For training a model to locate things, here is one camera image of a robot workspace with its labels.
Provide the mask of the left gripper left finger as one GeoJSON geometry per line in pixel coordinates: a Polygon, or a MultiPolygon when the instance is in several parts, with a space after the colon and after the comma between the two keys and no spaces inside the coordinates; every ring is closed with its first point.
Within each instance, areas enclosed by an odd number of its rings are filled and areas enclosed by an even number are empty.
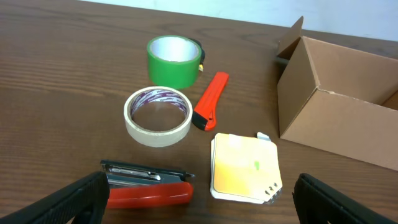
{"type": "Polygon", "coordinates": [[[109,199],[106,174],[96,171],[1,218],[1,223],[101,223],[109,199]]]}

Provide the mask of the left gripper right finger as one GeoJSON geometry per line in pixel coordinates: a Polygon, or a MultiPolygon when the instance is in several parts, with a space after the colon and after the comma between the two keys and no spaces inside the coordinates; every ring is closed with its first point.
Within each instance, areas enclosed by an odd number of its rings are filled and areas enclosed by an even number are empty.
{"type": "Polygon", "coordinates": [[[300,224],[397,224],[310,174],[299,175],[292,195],[300,224]]]}

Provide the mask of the red black stapler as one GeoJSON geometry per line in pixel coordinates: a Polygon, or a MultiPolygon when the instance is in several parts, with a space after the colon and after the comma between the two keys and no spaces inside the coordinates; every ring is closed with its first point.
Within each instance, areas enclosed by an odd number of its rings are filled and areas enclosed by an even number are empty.
{"type": "Polygon", "coordinates": [[[102,160],[109,184],[107,208],[152,208],[188,203],[193,174],[180,170],[102,160]]]}

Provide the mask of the beige masking tape roll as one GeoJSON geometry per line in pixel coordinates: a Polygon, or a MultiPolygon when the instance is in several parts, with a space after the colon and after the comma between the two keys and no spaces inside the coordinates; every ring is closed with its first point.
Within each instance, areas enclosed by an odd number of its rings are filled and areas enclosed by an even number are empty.
{"type": "Polygon", "coordinates": [[[190,100],[182,92],[166,86],[149,86],[129,96],[124,104],[123,116],[128,134],[138,143],[149,147],[166,147],[179,142],[187,135],[193,108],[190,100]],[[160,102],[176,106],[184,113],[184,121],[167,131],[151,131],[133,121],[133,114],[141,106],[160,102]]]}

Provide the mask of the brown cardboard box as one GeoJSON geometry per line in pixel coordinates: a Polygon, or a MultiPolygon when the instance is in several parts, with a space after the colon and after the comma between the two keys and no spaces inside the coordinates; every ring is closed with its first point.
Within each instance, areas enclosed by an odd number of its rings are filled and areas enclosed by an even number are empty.
{"type": "Polygon", "coordinates": [[[397,60],[302,34],[280,40],[287,66],[277,84],[282,139],[397,169],[397,60]]]}

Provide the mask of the red utility knife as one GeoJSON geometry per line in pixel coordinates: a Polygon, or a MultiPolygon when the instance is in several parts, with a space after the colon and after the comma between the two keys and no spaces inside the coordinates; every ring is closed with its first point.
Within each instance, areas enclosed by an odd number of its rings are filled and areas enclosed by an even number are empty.
{"type": "Polygon", "coordinates": [[[228,82],[229,75],[217,72],[193,110],[192,123],[203,131],[216,126],[216,106],[228,82]]]}

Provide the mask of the green tape roll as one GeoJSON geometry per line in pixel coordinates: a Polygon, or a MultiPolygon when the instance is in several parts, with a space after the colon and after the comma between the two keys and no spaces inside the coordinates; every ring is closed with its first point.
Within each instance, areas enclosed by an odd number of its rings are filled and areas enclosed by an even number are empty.
{"type": "Polygon", "coordinates": [[[158,86],[188,88],[197,80],[200,57],[200,47],[190,38],[158,36],[147,44],[149,78],[158,86]]]}

